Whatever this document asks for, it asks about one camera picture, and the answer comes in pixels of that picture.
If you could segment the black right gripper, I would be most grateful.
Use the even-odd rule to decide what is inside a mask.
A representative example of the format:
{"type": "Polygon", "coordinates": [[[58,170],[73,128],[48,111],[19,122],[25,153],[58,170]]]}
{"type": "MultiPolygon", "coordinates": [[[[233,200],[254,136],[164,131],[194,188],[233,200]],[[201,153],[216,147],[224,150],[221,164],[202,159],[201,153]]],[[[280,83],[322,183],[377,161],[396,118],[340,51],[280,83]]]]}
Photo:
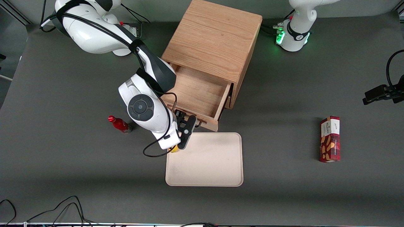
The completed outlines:
{"type": "Polygon", "coordinates": [[[189,136],[190,135],[190,125],[185,120],[185,117],[187,116],[187,114],[178,109],[175,110],[174,114],[176,116],[177,134],[179,136],[182,136],[182,135],[189,136]]]}

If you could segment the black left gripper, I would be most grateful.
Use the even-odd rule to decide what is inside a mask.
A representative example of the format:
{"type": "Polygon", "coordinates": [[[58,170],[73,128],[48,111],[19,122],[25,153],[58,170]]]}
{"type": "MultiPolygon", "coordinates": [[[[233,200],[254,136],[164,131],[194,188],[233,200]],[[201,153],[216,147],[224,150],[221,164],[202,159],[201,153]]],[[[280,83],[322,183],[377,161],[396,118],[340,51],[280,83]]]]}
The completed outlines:
{"type": "Polygon", "coordinates": [[[393,102],[399,103],[404,100],[404,75],[399,79],[399,82],[395,85],[392,84],[390,76],[387,75],[388,85],[382,84],[369,91],[365,92],[365,98],[362,99],[364,105],[369,105],[373,102],[393,100],[393,102]]]}

